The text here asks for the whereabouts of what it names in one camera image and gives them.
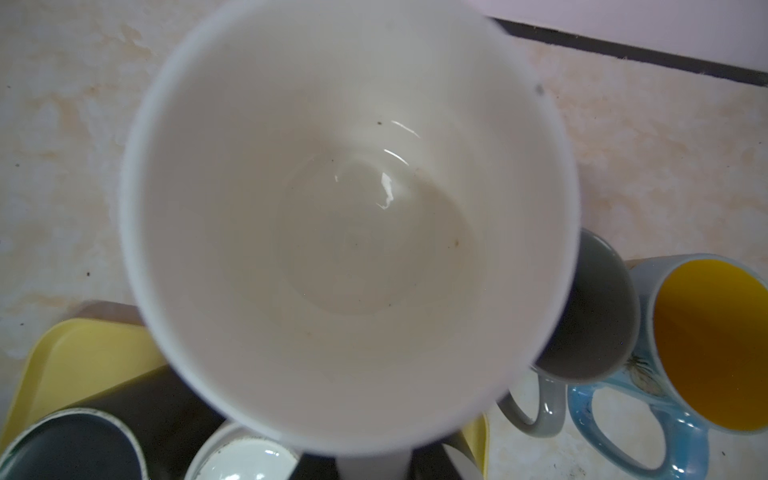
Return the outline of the white ribbed mug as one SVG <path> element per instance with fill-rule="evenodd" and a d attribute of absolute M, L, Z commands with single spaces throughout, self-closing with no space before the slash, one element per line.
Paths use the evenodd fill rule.
<path fill-rule="evenodd" d="M 403 479 L 548 341 L 579 181 L 541 82 L 466 3 L 230 1 L 149 88 L 119 217 L 201 397 L 343 479 Z"/>

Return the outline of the black and white mug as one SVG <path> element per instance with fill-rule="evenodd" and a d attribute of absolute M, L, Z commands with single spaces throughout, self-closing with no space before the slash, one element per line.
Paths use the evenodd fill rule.
<path fill-rule="evenodd" d="M 410 478 L 420 480 L 481 480 L 469 444 L 460 430 L 413 451 Z"/>

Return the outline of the grey mug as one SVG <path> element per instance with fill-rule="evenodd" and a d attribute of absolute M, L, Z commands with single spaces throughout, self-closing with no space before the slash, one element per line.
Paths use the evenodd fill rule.
<path fill-rule="evenodd" d="M 497 406 L 523 433 L 557 435 L 565 421 L 566 387 L 602 381 L 626 363 L 640 330 L 638 295 L 629 269 L 603 238 L 583 229 L 575 275 L 557 327 L 532 365 L 538 410 L 526 415 L 511 394 Z"/>

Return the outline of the blue butterfly mug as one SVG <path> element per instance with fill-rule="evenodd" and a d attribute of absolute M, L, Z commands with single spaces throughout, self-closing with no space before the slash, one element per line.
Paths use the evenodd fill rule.
<path fill-rule="evenodd" d="M 628 360 L 608 379 L 571 386 L 576 428 L 611 463 L 638 479 L 703 479 L 710 430 L 767 429 L 767 283 L 714 254 L 627 263 L 641 326 Z M 661 464 L 647 468 L 601 430 L 593 397 L 609 387 L 649 407 L 664 436 Z"/>

